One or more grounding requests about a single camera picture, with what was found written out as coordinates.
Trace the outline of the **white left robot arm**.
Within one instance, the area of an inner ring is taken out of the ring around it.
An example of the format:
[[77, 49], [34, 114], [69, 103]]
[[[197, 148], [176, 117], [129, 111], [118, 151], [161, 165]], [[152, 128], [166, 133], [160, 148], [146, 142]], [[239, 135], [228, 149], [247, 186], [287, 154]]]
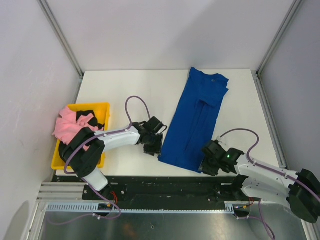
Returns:
[[113, 131], [93, 131], [85, 127], [69, 144], [61, 143], [59, 156], [73, 173], [90, 187], [100, 200], [110, 196], [107, 177], [98, 169], [103, 153], [124, 146], [143, 145], [143, 152], [155, 156], [161, 154], [163, 132], [167, 130], [155, 116], [148, 121], [130, 122], [128, 126]]

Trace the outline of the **blue t shirt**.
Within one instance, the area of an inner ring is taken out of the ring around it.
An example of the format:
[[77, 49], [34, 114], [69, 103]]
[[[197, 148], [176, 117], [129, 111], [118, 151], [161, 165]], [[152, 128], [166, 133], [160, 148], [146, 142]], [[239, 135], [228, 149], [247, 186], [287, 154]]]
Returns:
[[202, 148], [212, 139], [228, 82], [219, 73], [190, 69], [158, 157], [160, 162], [198, 172], [204, 158]]

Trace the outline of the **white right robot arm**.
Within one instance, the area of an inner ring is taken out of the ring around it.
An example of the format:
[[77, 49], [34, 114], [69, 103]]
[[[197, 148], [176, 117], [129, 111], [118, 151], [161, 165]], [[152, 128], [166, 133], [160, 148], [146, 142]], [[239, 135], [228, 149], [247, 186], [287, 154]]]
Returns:
[[320, 182], [309, 170], [281, 169], [259, 160], [249, 160], [236, 148], [225, 150], [219, 141], [211, 140], [203, 148], [199, 170], [210, 176], [219, 171], [235, 174], [229, 185], [217, 191], [237, 201], [261, 199], [281, 205], [301, 220], [315, 224], [320, 217]]

